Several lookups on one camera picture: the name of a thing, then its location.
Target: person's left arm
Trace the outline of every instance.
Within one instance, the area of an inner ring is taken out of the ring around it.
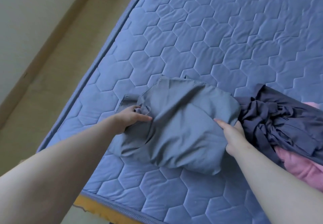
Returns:
[[[0,177],[0,223],[60,223],[114,136],[151,120],[135,108],[40,151]]]

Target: blue quilted mattress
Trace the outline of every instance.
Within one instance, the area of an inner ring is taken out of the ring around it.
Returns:
[[[323,103],[323,0],[132,0],[39,151],[114,114],[160,77],[235,96],[256,83]],[[106,152],[82,194],[146,224],[268,223],[235,160],[207,176]]]

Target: forearm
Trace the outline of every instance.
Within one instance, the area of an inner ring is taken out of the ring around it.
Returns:
[[[115,126],[112,116],[0,177],[0,223],[60,223],[115,136]]]
[[[323,194],[281,169],[254,147],[235,159],[271,223],[323,223]]]

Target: yellow bed skirt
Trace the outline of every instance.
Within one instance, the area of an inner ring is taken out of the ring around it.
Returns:
[[[79,195],[77,197],[74,202],[74,206],[81,207],[85,211],[98,215],[113,224],[142,224],[141,222],[126,217],[119,212],[112,210],[82,195]]]

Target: person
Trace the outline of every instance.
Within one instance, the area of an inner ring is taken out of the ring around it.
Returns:
[[[0,177],[1,224],[58,224],[99,164],[111,140],[137,121],[151,121],[126,108],[87,130],[42,150]],[[239,121],[215,119],[272,223],[323,223],[323,194],[281,169],[245,139]]]

